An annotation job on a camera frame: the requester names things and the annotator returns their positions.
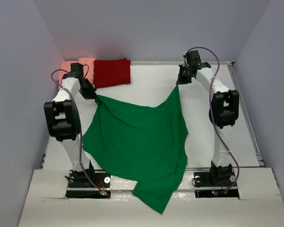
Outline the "green t shirt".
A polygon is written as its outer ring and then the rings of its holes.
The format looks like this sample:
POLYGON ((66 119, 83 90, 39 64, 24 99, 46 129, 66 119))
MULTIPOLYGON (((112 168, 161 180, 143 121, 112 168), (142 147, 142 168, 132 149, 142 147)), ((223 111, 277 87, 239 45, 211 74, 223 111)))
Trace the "green t shirt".
POLYGON ((107 173, 136 181, 133 195, 162 214, 183 179, 188 136, 179 88, 156 107, 98 96, 83 149, 107 173))

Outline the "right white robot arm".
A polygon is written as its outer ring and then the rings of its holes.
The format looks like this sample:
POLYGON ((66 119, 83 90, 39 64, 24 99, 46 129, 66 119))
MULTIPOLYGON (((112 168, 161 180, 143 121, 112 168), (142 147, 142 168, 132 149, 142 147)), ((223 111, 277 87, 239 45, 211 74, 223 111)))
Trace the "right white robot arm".
POLYGON ((214 148, 211 167, 207 172, 194 174, 192 184, 196 188, 222 187, 230 189, 235 186, 239 173, 234 172, 235 161, 229 142, 232 128, 239 117, 239 92, 230 89, 217 79, 217 71, 203 62, 193 47, 184 54, 184 62, 179 65, 177 85, 186 85, 197 80, 209 93, 209 120, 214 129, 214 148))

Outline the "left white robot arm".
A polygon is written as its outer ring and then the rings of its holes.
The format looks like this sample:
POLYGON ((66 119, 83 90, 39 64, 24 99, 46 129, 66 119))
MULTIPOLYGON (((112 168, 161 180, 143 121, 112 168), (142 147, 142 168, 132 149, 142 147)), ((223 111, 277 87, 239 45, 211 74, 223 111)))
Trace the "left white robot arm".
POLYGON ((83 68, 80 63, 72 63, 70 71, 57 69, 51 73, 59 91, 44 104, 44 113, 50 136, 61 143, 71 161, 72 171, 65 177, 71 187, 98 189, 94 167, 83 151, 82 125, 75 102, 78 93, 86 100, 97 98, 97 89, 85 77, 83 68))

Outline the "folded pink t shirt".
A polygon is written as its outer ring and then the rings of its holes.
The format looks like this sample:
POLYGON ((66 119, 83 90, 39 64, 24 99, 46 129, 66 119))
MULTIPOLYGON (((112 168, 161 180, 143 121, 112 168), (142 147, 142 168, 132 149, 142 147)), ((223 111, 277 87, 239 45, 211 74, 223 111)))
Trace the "folded pink t shirt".
POLYGON ((95 58, 80 57, 77 61, 62 60, 60 69, 69 72, 71 70, 71 63, 80 63, 83 65, 83 72, 85 78, 94 86, 94 61, 95 58))

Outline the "folded red t shirt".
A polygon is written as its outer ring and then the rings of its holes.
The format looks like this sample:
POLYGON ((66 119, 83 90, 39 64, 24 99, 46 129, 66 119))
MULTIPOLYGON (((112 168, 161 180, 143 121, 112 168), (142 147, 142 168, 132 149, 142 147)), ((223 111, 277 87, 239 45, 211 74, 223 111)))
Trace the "folded red t shirt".
POLYGON ((131 83, 131 61, 123 58, 118 60, 95 60, 95 88, 113 87, 131 83))

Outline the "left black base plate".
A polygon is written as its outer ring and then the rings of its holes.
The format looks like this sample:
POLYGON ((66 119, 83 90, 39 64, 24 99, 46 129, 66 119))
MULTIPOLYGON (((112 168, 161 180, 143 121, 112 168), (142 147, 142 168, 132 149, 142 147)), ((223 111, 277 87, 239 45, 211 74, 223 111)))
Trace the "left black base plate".
POLYGON ((110 183, 111 175, 104 171, 95 172, 94 185, 83 173, 76 176, 70 171, 67 179, 67 189, 65 196, 69 199, 108 199, 111 196, 110 183))

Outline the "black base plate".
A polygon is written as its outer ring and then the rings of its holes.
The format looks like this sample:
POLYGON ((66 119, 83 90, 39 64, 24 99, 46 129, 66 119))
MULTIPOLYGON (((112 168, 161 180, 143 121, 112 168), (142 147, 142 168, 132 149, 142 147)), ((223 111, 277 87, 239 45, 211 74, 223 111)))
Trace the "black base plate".
POLYGON ((108 199, 111 196, 110 183, 111 175, 104 171, 95 172, 94 185, 83 173, 76 176, 70 171, 67 179, 67 189, 65 196, 69 199, 108 199))
POLYGON ((196 198, 239 198, 237 184, 231 187, 235 178, 232 173, 230 177, 213 182, 209 179, 209 172, 194 172, 191 183, 195 188, 196 198))

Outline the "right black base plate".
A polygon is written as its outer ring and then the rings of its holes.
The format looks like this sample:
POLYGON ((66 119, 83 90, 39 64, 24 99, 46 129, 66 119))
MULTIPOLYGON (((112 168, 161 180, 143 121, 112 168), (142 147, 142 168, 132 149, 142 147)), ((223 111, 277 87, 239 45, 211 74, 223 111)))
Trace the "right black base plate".
POLYGON ((195 188, 196 198, 239 198, 237 184, 231 187, 235 178, 232 173, 230 177, 213 182, 209 179, 209 172, 194 172, 191 183, 195 188))

